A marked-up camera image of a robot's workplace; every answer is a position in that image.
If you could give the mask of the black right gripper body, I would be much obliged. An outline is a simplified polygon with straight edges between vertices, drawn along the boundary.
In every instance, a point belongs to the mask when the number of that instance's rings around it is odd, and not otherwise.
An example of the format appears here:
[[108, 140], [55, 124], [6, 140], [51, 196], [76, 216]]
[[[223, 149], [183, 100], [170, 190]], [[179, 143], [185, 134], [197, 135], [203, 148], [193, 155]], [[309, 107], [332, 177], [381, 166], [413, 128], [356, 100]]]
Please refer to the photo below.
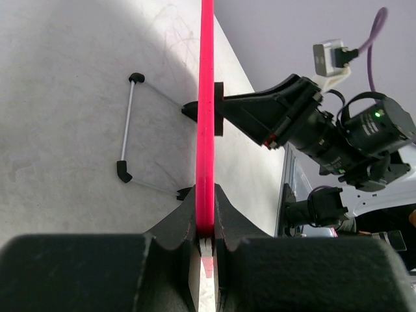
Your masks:
[[311, 79], [301, 77], [300, 115], [280, 136], [276, 136], [277, 148], [292, 144], [320, 166], [323, 176], [339, 176], [345, 172], [345, 159], [341, 135], [336, 130], [333, 115], [319, 110], [323, 100], [321, 89]]

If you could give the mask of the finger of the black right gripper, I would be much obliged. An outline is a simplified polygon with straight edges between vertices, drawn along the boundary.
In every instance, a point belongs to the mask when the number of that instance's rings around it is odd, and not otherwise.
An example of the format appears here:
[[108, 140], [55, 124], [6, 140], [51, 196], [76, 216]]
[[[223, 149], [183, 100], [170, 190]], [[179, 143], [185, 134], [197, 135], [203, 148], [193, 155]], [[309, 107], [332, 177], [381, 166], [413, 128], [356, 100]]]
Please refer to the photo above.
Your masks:
[[225, 95], [223, 82], [214, 84], [217, 115], [232, 123], [256, 143], [280, 136], [300, 115], [302, 79], [290, 75], [282, 83], [261, 92]]

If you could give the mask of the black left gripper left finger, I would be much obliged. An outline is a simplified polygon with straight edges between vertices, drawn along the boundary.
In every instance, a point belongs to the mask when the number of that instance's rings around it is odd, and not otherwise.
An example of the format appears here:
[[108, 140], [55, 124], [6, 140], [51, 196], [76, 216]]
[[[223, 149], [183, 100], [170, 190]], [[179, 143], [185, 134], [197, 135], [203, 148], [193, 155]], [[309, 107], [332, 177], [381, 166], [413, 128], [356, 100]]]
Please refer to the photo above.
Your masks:
[[179, 206], [144, 233], [133, 311], [198, 310], [195, 188], [184, 188], [179, 197]]

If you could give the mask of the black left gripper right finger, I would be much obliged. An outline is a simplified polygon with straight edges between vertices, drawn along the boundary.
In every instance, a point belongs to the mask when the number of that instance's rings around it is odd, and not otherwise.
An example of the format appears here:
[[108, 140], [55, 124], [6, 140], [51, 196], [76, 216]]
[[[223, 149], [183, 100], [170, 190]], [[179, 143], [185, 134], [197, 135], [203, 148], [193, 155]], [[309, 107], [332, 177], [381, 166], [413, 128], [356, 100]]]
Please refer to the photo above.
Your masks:
[[217, 311], [278, 311], [279, 240], [214, 188], [214, 287]]

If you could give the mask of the red whiteboard eraser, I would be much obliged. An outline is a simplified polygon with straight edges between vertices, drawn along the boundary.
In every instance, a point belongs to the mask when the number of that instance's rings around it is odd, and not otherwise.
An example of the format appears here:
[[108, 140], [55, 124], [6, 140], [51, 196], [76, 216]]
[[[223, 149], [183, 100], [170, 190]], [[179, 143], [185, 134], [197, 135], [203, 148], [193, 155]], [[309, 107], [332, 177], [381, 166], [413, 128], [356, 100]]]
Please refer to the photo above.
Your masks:
[[276, 149], [278, 146], [276, 142], [276, 136], [275, 135], [270, 136], [268, 140], [265, 142], [265, 146], [270, 150]]

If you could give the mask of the pink framed whiteboard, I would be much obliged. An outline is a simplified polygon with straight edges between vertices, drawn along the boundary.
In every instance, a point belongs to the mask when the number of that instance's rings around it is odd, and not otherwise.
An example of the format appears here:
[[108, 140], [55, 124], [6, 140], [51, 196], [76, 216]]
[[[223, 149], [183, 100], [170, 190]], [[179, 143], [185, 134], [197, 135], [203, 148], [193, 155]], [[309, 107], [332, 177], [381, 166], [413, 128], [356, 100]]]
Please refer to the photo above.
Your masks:
[[214, 1], [201, 2], [195, 213], [201, 253], [198, 308], [211, 308], [206, 280], [213, 274], [215, 224]]

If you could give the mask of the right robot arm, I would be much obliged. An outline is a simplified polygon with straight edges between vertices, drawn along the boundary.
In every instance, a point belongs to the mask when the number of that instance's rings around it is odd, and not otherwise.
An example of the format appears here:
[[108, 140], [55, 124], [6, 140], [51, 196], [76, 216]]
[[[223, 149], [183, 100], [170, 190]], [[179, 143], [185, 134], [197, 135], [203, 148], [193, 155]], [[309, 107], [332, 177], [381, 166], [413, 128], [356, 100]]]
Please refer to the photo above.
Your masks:
[[337, 114], [320, 110], [323, 91], [312, 80], [291, 75], [262, 92], [226, 96], [214, 86], [215, 133], [229, 121], [255, 143], [276, 150], [290, 144], [319, 166], [322, 176], [364, 192], [384, 189], [410, 166], [399, 149], [415, 140], [415, 123], [395, 100], [379, 92], [364, 92], [356, 101], [373, 104], [350, 115], [349, 103]]

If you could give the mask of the aluminium mounting rail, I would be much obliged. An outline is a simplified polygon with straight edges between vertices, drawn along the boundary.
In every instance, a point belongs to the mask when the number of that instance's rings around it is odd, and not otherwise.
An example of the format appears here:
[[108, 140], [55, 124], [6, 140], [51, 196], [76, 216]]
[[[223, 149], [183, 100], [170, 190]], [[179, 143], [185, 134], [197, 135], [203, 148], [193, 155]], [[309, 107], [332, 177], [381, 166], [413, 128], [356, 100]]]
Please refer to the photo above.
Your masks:
[[312, 188], [298, 162], [294, 149], [286, 144], [281, 175], [278, 211], [276, 216], [275, 237], [304, 236], [304, 225], [288, 226], [285, 224], [285, 206], [296, 200], [306, 200]]

